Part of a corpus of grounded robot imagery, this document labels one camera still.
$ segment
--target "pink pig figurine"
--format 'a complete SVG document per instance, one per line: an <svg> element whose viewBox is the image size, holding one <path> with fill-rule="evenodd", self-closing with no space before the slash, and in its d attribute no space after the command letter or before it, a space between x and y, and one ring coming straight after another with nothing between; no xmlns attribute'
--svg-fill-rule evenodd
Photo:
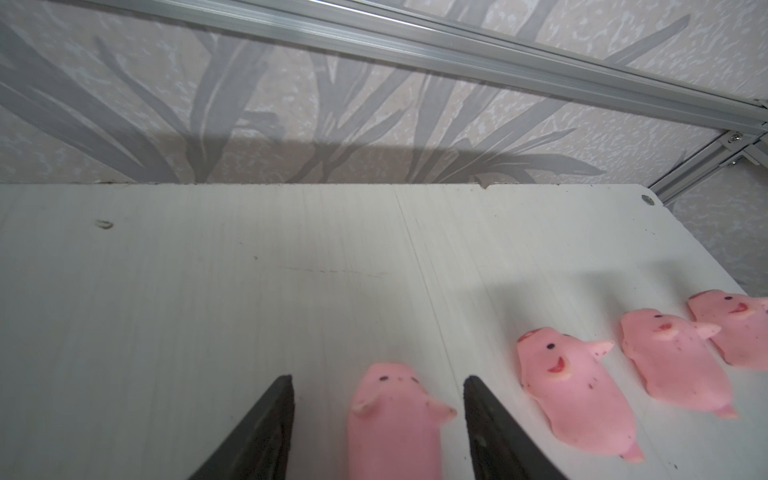
<svg viewBox="0 0 768 480"><path fill-rule="evenodd" d="M648 395L687 409L735 419L733 389L704 340L720 331L713 323L643 309L621 317L621 349L643 377Z"/></svg>
<svg viewBox="0 0 768 480"><path fill-rule="evenodd" d="M610 340L582 342L550 327L528 332L517 344L522 385L561 442L642 462L632 409L600 363L613 346Z"/></svg>
<svg viewBox="0 0 768 480"><path fill-rule="evenodd" d="M688 299L697 322L723 329L712 337L723 360L745 369L768 371L768 297L708 290Z"/></svg>
<svg viewBox="0 0 768 480"><path fill-rule="evenodd" d="M402 363L368 368L346 424L350 480L440 480L440 426L456 417Z"/></svg>

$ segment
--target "wallpaper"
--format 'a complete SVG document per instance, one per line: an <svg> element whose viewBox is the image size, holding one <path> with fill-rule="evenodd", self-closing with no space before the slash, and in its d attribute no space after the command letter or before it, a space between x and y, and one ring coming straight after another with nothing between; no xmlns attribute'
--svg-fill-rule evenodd
<svg viewBox="0 0 768 480"><path fill-rule="evenodd" d="M406 6L433 15L450 9L449 2L439 0L411 0ZM631 66L717 91L768 98L766 0L498 0L482 26L519 35L535 15L546 15L537 42L594 58L606 58L687 18L679 35Z"/></svg>
<svg viewBox="0 0 768 480"><path fill-rule="evenodd" d="M560 8L443 5L490 26L514 7L528 40ZM691 15L604 58L656 58ZM81 4L5 0L0 35L6 182L648 185L720 134Z"/></svg>
<svg viewBox="0 0 768 480"><path fill-rule="evenodd" d="M768 169L742 160L670 209L751 296L768 296Z"/></svg>

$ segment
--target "white table surface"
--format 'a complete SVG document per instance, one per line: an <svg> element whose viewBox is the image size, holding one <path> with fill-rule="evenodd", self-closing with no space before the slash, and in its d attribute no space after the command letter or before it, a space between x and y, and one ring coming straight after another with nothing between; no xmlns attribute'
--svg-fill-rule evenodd
<svg viewBox="0 0 768 480"><path fill-rule="evenodd" d="M1 185L0 478L185 480L293 375L288 478L343 480L372 362L459 409L444 478L471 480L462 383L480 376L573 480L768 478L768 375L727 372L738 420L651 399L618 345L646 462L554 438L511 345L617 340L628 310L688 316L742 290L637 185ZM94 225L112 222L109 230Z"/></svg>

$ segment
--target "metal frame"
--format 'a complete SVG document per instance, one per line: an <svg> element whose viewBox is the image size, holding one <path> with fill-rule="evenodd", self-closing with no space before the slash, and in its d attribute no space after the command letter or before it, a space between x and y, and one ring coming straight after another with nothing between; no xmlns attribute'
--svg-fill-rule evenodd
<svg viewBox="0 0 768 480"><path fill-rule="evenodd" d="M768 131L758 101L364 0L88 1L672 121Z"/></svg>
<svg viewBox="0 0 768 480"><path fill-rule="evenodd" d="M724 167L742 157L768 167L768 134L762 137L728 131L664 175L650 189L668 204Z"/></svg>

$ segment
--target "pig mouth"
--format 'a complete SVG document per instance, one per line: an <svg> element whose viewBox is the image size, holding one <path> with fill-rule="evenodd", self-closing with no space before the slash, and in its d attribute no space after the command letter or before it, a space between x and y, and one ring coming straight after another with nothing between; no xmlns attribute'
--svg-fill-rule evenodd
<svg viewBox="0 0 768 480"><path fill-rule="evenodd" d="M748 307L748 305L746 303L739 303L739 306L736 307L735 310L732 310L732 311L730 311L728 313L742 313L742 312L746 312L749 309L750 308Z"/></svg>
<svg viewBox="0 0 768 480"><path fill-rule="evenodd" d="M571 378L571 375L573 375L573 369L571 368L571 363L568 361L568 359L560 356L558 357L558 363L553 366L552 368L547 370L547 375L550 379L554 380L555 382L562 382L563 380L568 380Z"/></svg>
<svg viewBox="0 0 768 480"><path fill-rule="evenodd" d="M665 323L664 325L659 325L659 327L654 330L654 338L665 341L672 340L678 332L679 329L675 325L672 323Z"/></svg>
<svg viewBox="0 0 768 480"><path fill-rule="evenodd" d="M547 370L551 373L562 373L565 370L565 360L563 357L558 358L558 364Z"/></svg>

